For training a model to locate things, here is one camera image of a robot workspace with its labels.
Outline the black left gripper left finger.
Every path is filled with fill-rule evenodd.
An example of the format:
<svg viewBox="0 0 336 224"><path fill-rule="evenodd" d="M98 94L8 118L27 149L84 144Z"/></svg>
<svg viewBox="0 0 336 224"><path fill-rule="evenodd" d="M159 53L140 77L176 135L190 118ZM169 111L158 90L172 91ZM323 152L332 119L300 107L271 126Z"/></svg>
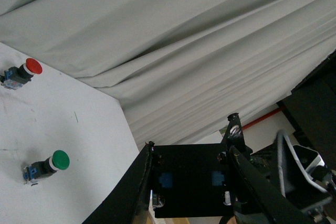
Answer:
<svg viewBox="0 0 336 224"><path fill-rule="evenodd" d="M84 223L146 223L154 142L145 144L113 191Z"/></svg>

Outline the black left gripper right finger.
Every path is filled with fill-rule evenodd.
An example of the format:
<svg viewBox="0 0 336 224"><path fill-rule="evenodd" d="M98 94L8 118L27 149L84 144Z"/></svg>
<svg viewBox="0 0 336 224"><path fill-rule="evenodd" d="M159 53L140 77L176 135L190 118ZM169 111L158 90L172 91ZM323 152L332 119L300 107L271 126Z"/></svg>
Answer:
<svg viewBox="0 0 336 224"><path fill-rule="evenodd" d="M262 174L232 146L230 171L234 176L233 203L237 223L314 223L290 203Z"/></svg>

